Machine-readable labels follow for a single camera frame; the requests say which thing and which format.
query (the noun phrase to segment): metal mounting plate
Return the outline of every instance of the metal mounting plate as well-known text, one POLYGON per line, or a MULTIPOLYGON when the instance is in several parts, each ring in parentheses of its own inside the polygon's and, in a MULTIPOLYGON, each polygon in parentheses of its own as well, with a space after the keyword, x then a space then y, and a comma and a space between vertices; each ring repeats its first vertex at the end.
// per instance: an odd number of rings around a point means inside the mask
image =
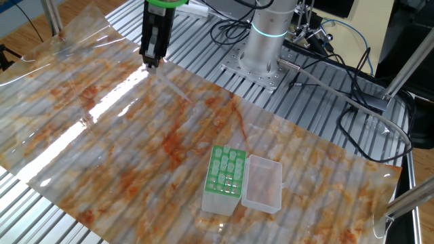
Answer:
MULTIPOLYGON (((275 90, 279 87, 280 83, 285 78, 288 69, 279 68, 276 73, 270 74, 256 74, 250 72, 242 67, 239 63, 239 56, 244 49, 245 43, 237 43, 234 45, 233 49, 222 59, 222 67, 229 70, 232 73, 239 75, 240 77, 246 78, 261 87, 268 90, 275 90)), ((290 58, 292 55, 289 51, 281 50, 281 57, 290 58)))

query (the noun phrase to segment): clear plastic box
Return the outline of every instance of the clear plastic box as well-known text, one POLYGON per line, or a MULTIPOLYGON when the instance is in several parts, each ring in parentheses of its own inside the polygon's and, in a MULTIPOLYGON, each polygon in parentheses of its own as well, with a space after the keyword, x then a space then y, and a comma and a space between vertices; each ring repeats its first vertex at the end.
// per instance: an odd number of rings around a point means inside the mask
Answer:
POLYGON ((281 209, 282 164, 255 155, 245 163, 241 204, 269 214, 281 209))

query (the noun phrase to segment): metal slat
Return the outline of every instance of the metal slat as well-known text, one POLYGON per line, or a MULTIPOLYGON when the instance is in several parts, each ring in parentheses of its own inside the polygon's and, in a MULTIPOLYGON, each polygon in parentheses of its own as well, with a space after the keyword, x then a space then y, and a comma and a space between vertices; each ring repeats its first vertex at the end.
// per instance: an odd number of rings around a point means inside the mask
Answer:
MULTIPOLYGON (((142 13, 143 0, 129 0, 107 15, 107 19, 122 35, 140 43, 142 13)), ((220 63, 233 46, 217 45, 210 39, 208 32, 218 20, 216 16, 208 19, 176 16, 167 59, 347 150, 355 150, 336 128, 336 118, 345 104, 332 94, 320 87, 288 87, 295 73, 288 73, 278 89, 268 91, 221 69, 220 63)), ((299 65, 314 61, 294 51, 290 53, 288 59, 299 65)), ((333 88, 349 92, 351 81, 343 69, 320 63, 312 67, 312 71, 333 88)), ((305 78, 300 76, 298 82, 305 82, 305 78)), ((376 85, 364 84, 366 82, 361 81, 361 86, 371 94, 380 91, 376 85)), ((405 115, 405 108, 395 100, 384 113, 385 117, 407 128, 405 115)), ((375 133, 376 121, 365 128, 365 119, 365 115, 357 114, 342 120, 362 148, 378 157, 384 155, 383 152, 393 156, 397 148, 403 150, 403 144, 395 135, 375 133)), ((401 160, 392 164, 401 165, 401 160)), ((107 243, 34 190, 17 182, 4 169, 0 168, 0 174, 0 243, 107 243)))

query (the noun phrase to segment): marble-patterned sheet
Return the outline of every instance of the marble-patterned sheet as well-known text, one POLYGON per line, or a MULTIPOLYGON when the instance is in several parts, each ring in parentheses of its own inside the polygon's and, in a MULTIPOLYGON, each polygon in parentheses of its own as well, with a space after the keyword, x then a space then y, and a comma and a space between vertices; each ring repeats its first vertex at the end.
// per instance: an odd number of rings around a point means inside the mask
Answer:
POLYGON ((382 243, 400 168, 162 68, 192 103, 91 4, 0 76, 0 165, 110 243, 382 243), (215 144, 282 163, 282 209, 201 211, 215 144))

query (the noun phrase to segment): wooden floor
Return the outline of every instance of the wooden floor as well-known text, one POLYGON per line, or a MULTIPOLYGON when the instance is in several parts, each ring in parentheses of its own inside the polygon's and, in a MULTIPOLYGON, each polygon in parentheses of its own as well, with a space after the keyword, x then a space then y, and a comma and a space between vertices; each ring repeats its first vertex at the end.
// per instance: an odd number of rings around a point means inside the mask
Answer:
MULTIPOLYGON (((69 23, 89 2, 89 0, 66 0, 60 4, 58 9, 63 25, 69 23)), ((125 0, 94 0, 94 2, 105 15, 120 6, 125 0)), ((35 18, 33 24, 44 40, 51 37, 51 30, 45 16, 35 18)), ((35 30, 29 23, 0 39, 0 44, 5 44, 6 47, 20 55, 26 54, 40 43, 35 30)), ((6 55, 9 60, 17 60, 11 55, 6 55)), ((416 182, 419 184, 434 174, 434 150, 414 149, 413 158, 416 182)), ((434 243, 434 199, 420 207, 420 225, 423 243, 434 243)))

